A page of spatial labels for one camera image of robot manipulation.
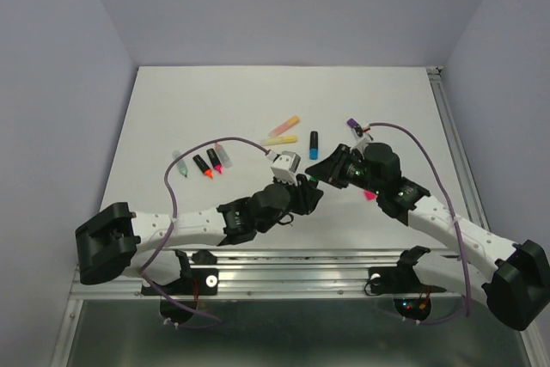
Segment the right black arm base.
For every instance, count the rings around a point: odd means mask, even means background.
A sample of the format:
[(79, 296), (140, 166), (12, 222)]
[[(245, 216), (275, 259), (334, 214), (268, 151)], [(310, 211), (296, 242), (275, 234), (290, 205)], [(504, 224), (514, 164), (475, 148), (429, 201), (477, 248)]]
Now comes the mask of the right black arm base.
[(412, 294), (412, 297), (394, 298), (395, 310), (406, 320), (430, 324), (427, 319), (432, 309), (431, 293), (444, 292), (444, 289), (423, 283), (413, 270), (419, 259), (429, 252), (429, 248), (416, 246), (401, 253), (394, 266), (371, 267), (364, 294), (367, 297)]

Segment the pink black highlighter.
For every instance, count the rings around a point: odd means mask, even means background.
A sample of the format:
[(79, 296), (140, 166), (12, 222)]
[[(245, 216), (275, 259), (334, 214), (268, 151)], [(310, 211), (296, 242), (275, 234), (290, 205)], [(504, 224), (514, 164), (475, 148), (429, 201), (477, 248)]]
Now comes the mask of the pink black highlighter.
[(218, 157), (216, 151), (213, 148), (210, 148), (206, 151), (206, 154), (211, 162), (211, 166), (219, 173), (223, 173), (223, 165)]

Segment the orange cap clear highlighter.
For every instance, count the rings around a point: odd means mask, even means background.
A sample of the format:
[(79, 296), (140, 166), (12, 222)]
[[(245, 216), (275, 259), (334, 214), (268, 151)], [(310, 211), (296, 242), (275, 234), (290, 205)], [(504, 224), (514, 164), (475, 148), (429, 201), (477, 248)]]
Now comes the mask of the orange cap clear highlighter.
[(214, 144), (214, 150), (216, 151), (217, 156), (224, 168), (231, 168), (233, 166), (227, 151), (220, 143)]

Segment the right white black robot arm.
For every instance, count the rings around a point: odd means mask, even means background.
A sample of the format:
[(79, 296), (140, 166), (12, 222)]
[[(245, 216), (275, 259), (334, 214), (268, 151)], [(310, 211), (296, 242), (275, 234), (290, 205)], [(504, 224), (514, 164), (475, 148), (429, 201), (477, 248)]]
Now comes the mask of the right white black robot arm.
[(525, 330), (549, 304), (549, 263), (544, 249), (513, 242), (456, 215), (422, 186), (403, 177), (400, 158), (386, 144), (362, 153), (341, 144), (307, 174), (333, 187), (349, 185), (376, 194), (391, 218), (456, 251), (486, 278), (481, 289), (489, 310), (507, 327)]

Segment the mint green clear highlighter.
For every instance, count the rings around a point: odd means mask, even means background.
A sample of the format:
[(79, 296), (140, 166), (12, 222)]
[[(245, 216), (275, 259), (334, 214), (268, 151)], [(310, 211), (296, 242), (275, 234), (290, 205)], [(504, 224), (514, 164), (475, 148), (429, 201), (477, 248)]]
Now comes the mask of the mint green clear highlighter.
[(186, 165), (185, 159), (178, 150), (172, 152), (172, 157), (175, 160), (175, 167), (177, 168), (179, 174), (185, 178), (188, 177), (188, 167)]

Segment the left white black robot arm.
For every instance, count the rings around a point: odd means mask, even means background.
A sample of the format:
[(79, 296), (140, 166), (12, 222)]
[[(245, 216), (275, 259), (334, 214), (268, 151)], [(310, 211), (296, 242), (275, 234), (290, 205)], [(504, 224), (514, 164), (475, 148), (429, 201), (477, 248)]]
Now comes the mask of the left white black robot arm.
[(252, 241), (295, 216), (311, 214), (324, 192), (303, 174), (295, 185), (274, 181), (250, 197), (177, 217), (131, 211), (126, 202), (109, 205), (75, 232), (80, 281), (104, 284), (119, 276), (140, 278), (185, 291), (191, 272), (174, 247), (234, 246)]

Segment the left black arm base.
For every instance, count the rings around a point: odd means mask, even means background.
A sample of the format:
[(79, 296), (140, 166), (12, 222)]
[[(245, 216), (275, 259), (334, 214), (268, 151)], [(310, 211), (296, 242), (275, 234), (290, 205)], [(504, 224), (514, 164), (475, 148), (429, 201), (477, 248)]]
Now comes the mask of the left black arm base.
[(191, 255), (176, 249), (162, 251), (147, 275), (171, 296), (212, 297), (218, 292), (218, 257), (206, 249)]

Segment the orange black highlighter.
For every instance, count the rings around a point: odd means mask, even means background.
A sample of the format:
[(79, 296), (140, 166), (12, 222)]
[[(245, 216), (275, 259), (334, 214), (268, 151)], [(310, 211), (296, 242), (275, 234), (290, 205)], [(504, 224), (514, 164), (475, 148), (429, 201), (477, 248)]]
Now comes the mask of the orange black highlighter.
[(210, 179), (213, 178), (211, 167), (201, 155), (195, 155), (192, 159), (204, 176), (207, 176)]

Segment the pink highlighter cap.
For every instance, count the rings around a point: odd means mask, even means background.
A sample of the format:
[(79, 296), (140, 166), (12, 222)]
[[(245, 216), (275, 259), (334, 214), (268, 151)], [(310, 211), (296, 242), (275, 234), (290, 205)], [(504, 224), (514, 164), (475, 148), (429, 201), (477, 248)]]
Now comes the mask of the pink highlighter cap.
[(370, 191), (364, 191), (364, 197), (367, 201), (374, 201), (377, 198), (377, 194)]

